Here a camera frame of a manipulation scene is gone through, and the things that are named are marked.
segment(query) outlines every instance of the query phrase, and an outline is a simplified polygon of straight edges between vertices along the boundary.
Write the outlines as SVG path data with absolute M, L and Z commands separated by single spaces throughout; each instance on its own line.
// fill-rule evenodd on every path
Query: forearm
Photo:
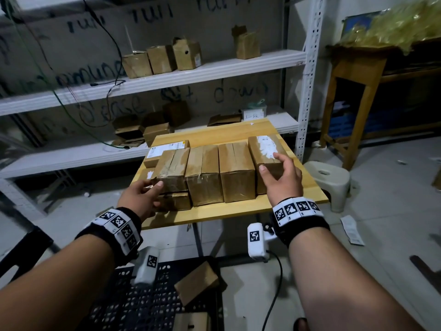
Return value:
M 0 291 L 3 330 L 73 330 L 115 268 L 113 251 L 85 235 Z
M 297 235 L 289 256 L 312 330 L 422 330 L 327 229 Z

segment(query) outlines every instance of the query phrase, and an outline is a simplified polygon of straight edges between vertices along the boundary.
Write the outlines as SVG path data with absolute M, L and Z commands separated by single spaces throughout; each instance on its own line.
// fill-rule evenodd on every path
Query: hand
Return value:
M 155 212 L 152 208 L 160 205 L 157 198 L 164 188 L 164 183 L 159 181 L 152 188 L 146 188 L 150 185 L 150 180 L 138 180 L 132 183 L 119 198 L 117 207 L 130 209 L 139 216 L 141 222 L 154 216 Z
M 271 206 L 284 199 L 303 196 L 302 171 L 294 166 L 292 159 L 284 154 L 273 153 L 274 158 L 283 162 L 283 175 L 276 180 L 264 165 L 259 166 L 259 172 L 266 186 L 266 193 Z

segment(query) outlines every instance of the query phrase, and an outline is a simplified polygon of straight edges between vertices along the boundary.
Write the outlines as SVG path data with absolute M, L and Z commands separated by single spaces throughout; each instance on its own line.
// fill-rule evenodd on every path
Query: blue plastic crate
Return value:
M 371 112 L 367 117 L 364 132 L 368 133 L 394 128 L 397 117 L 402 111 L 402 109 L 397 108 Z M 355 122 L 356 115 L 353 113 L 332 117 L 329 124 L 328 135 L 334 139 L 348 137 L 352 134 Z

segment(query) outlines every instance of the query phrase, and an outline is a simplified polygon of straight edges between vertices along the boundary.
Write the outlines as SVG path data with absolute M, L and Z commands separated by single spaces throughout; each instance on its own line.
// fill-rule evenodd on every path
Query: white plastic stool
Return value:
M 304 166 L 318 186 L 331 195 L 331 211 L 341 213 L 345 209 L 346 195 L 351 184 L 349 172 L 320 161 L 308 161 Z

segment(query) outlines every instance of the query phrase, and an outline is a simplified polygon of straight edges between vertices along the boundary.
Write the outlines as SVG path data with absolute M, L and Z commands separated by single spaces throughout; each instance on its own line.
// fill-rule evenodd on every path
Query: wristband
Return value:
M 127 264 L 136 258 L 138 247 L 142 244 L 140 236 L 141 220 L 130 209 L 120 207 L 109 209 L 75 237 L 92 234 L 107 242 L 112 248 L 117 266 Z
M 329 230 L 323 213 L 317 204 L 304 197 L 285 199 L 273 207 L 273 228 L 282 242 L 289 246 L 294 237 L 315 227 Z

